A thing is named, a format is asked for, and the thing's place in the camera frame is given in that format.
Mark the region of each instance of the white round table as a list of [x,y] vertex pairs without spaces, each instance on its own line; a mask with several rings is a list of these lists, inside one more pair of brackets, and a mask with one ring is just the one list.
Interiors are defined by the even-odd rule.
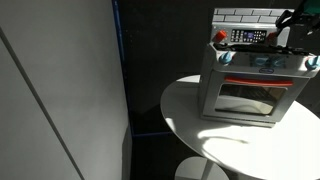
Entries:
[[200,76],[166,88],[161,111],[171,130],[191,149],[237,173],[261,179],[320,178],[320,120],[298,102],[273,128],[200,119]]

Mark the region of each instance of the red knob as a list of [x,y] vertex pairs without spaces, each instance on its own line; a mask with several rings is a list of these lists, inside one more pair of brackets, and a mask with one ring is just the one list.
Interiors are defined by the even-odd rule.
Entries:
[[213,41],[216,42],[216,43],[219,43],[222,40],[224,40],[226,37],[227,37],[227,32],[225,32],[224,30],[220,30],[214,36]]

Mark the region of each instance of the white wall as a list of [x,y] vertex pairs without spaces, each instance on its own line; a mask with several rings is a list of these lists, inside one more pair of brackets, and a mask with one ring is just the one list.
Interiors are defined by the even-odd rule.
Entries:
[[121,179],[131,137],[123,150],[128,119],[111,0],[1,0],[0,26],[84,177]]

